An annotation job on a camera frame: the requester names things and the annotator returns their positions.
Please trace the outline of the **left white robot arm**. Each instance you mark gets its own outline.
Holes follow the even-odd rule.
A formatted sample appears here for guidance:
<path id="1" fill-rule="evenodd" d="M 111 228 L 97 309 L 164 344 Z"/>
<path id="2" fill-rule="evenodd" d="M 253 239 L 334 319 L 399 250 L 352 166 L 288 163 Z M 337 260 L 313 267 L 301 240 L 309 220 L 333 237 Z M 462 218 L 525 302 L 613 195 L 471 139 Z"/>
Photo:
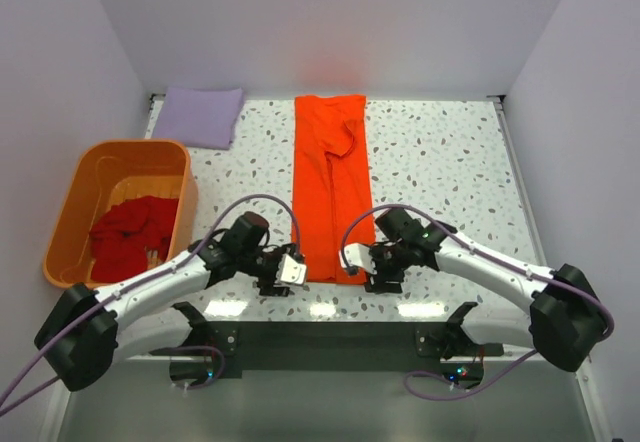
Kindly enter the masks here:
<path id="1" fill-rule="evenodd" d="M 65 387 L 98 381 L 115 362 L 182 346 L 205 321 L 182 299 L 241 273 L 256 278 L 263 296 L 287 296 L 307 278 L 299 245 L 263 245 L 269 224 L 246 212 L 173 259 L 98 289 L 66 289 L 34 343 Z"/>

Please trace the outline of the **orange plastic basket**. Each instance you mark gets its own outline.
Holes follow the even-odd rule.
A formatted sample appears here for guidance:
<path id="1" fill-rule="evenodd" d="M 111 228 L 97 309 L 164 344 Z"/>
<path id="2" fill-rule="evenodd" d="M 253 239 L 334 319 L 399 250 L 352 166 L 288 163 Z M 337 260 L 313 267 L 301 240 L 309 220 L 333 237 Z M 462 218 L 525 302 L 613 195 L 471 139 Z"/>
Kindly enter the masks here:
<path id="1" fill-rule="evenodd" d="M 66 289 L 91 288 L 94 259 L 89 231 L 112 206 L 144 196 L 177 201 L 168 256 L 191 242 L 198 188 L 187 148 L 171 140 L 112 140 L 90 148 L 79 159 L 43 261 L 49 283 Z"/>

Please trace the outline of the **folded lavender t-shirt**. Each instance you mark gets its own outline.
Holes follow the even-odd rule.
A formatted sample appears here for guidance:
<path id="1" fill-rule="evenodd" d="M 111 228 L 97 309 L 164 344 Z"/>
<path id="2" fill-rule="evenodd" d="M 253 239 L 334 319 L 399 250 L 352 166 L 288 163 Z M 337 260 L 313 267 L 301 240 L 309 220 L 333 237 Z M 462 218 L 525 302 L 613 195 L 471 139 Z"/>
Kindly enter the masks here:
<path id="1" fill-rule="evenodd" d="M 170 87 L 152 137 L 175 140 L 187 147 L 228 150 L 244 99 L 240 88 L 207 91 Z"/>

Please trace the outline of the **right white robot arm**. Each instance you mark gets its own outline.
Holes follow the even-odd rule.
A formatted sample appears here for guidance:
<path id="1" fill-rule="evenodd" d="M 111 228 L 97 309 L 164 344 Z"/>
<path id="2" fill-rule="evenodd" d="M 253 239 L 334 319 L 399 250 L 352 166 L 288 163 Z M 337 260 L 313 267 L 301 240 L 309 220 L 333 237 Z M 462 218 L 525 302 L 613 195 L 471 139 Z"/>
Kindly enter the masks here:
<path id="1" fill-rule="evenodd" d="M 519 261 L 444 222 L 423 225 L 406 206 L 387 206 L 375 224 L 384 241 L 345 249 L 346 261 L 366 273 L 369 291 L 398 291 L 406 271 L 421 267 L 470 281 L 510 303 L 505 311 L 464 303 L 447 321 L 457 342 L 527 348 L 575 372 L 611 331 L 610 316 L 574 266 L 552 269 Z"/>

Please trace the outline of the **red t-shirt in basket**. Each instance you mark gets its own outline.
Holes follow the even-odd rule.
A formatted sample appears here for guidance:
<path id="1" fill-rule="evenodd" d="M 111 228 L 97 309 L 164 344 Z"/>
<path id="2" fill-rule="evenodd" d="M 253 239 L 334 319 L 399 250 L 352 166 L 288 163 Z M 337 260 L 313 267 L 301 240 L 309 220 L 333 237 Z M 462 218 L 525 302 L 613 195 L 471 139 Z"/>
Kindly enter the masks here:
<path id="1" fill-rule="evenodd" d="M 168 255 L 178 201 L 145 196 L 113 206 L 89 232 L 94 259 L 91 279 L 121 282 L 148 269 L 148 254 Z"/>

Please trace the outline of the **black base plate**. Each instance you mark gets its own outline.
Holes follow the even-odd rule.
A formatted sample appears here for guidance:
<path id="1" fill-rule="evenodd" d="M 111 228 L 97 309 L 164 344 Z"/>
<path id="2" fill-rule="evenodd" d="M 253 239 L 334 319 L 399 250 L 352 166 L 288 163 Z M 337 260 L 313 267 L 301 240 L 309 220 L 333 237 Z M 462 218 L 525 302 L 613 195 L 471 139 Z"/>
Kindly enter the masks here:
<path id="1" fill-rule="evenodd" d="M 200 340 L 226 359 L 223 375 L 247 371 L 409 372 L 454 357 L 504 354 L 448 322 L 209 322 Z"/>

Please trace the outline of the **orange t-shirt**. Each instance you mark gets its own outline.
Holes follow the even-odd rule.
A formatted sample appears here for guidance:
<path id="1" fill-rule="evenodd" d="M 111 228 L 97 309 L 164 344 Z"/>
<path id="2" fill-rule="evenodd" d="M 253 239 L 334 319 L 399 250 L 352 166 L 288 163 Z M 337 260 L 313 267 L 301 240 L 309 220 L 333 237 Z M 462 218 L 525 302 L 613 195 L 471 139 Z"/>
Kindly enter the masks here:
<path id="1" fill-rule="evenodd" d="M 295 99 L 293 211 L 311 282 L 362 285 L 339 251 L 350 224 L 372 208 L 363 95 Z"/>

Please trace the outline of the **aluminium front rail frame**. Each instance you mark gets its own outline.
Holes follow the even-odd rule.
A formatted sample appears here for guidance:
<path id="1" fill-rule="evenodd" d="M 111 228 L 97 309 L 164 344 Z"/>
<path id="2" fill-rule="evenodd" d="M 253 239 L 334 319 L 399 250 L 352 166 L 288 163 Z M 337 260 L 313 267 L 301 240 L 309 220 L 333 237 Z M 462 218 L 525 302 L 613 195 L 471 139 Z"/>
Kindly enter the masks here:
<path id="1" fill-rule="evenodd" d="M 520 350 L 474 362 L 464 397 L 408 372 L 247 371 L 183 391 L 169 371 L 200 361 L 132 358 L 51 401 L 44 441 L 608 441 L 591 370 L 558 370 Z"/>

